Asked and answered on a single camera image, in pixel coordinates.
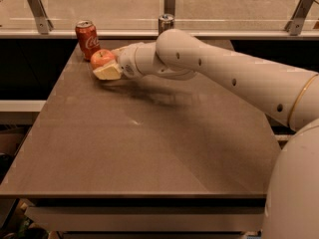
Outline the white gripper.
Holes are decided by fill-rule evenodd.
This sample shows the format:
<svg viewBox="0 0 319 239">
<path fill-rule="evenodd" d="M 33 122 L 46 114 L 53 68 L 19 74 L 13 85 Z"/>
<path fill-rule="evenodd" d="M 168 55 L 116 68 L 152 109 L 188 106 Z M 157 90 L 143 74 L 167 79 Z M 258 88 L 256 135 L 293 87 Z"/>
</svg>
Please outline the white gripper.
<svg viewBox="0 0 319 239">
<path fill-rule="evenodd" d="M 143 74 L 139 71 L 136 62 L 136 53 L 142 43 L 131 44 L 112 50 L 112 53 L 118 57 L 106 64 L 93 70 L 94 75 L 99 80 L 119 80 L 122 77 L 122 71 L 128 79 L 139 79 Z"/>
</svg>

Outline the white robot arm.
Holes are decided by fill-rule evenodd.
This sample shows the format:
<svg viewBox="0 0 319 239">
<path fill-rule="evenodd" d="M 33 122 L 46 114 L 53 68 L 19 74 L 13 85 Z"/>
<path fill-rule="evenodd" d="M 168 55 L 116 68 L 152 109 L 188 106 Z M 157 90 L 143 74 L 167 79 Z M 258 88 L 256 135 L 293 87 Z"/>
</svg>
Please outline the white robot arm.
<svg viewBox="0 0 319 239">
<path fill-rule="evenodd" d="M 261 239 L 318 239 L 318 73 L 210 46 L 178 29 L 113 55 L 93 70 L 98 79 L 188 80 L 200 73 L 294 130 L 271 174 Z"/>
</svg>

